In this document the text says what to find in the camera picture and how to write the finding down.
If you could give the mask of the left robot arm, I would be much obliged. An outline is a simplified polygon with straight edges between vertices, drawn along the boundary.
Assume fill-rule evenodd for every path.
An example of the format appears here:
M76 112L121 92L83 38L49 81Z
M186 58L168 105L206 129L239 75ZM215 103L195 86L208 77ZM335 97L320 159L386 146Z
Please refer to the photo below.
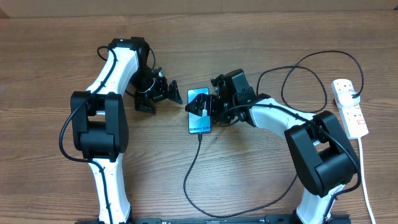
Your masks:
M155 102L183 100L176 81L167 82L161 68L147 65L153 51L143 37L115 38L105 49L108 57L97 79L71 95L66 123L72 125L74 146L82 153L79 162L87 163L94 176L100 209L95 223L132 223L123 175L129 142L123 95L132 85L135 110L150 114Z

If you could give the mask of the blue Galaxy smartphone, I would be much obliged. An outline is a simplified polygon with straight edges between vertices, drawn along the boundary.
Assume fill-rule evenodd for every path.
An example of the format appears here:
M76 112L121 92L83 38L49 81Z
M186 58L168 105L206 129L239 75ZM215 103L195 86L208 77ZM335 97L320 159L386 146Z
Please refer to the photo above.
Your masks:
M198 94L209 95L209 89L204 87L188 90L188 103L190 103ZM188 113L188 132L190 134L211 132L210 116L206 115L206 111L203 112L203 116L196 116L194 114Z

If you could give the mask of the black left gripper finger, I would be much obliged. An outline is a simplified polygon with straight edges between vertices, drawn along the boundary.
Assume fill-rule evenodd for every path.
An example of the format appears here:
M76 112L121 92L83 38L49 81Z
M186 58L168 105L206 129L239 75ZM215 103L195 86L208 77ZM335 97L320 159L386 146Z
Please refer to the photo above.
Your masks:
M148 101L137 101L134 103L134 109L145 113L155 114L155 107Z
M173 80L170 84L169 84L169 89L167 92L167 97L169 100L172 100L180 105L183 104L183 100L182 97L180 96L179 90L178 90L178 85L177 85L177 81Z

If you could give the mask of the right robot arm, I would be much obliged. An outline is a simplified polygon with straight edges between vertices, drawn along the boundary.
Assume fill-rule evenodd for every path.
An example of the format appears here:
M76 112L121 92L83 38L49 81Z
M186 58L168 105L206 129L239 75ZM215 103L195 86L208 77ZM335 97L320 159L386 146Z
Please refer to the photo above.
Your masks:
M211 80L208 88L188 90L188 132L202 136L212 124L245 122L286 140L296 175L304 186L302 199L291 214L265 215L260 223L351 223L349 215L331 212L338 197L360 175L360 162L336 116L324 111L301 112L279 104L249 85L241 69Z

